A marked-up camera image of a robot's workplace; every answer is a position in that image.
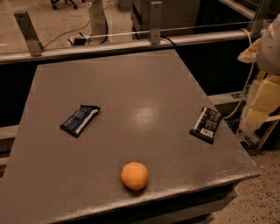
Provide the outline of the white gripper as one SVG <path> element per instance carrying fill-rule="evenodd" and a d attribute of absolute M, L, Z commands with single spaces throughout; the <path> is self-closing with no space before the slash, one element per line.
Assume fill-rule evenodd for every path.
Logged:
<path fill-rule="evenodd" d="M 255 63 L 259 44 L 260 39 L 257 39 L 237 59 L 243 63 Z M 280 115 L 271 115 L 279 107 L 280 75 L 272 74 L 260 82 L 244 122 L 252 127 L 260 127 L 263 123 L 279 120 Z"/>

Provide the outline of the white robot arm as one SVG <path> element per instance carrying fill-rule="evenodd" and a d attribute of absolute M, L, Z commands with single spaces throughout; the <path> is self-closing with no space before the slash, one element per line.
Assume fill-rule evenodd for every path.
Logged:
<path fill-rule="evenodd" d="M 260 82 L 244 119 L 246 125 L 260 127 L 274 120 L 270 114 L 280 106 L 280 21 L 275 19 L 237 59 L 244 63 L 255 62 L 268 74 Z"/>

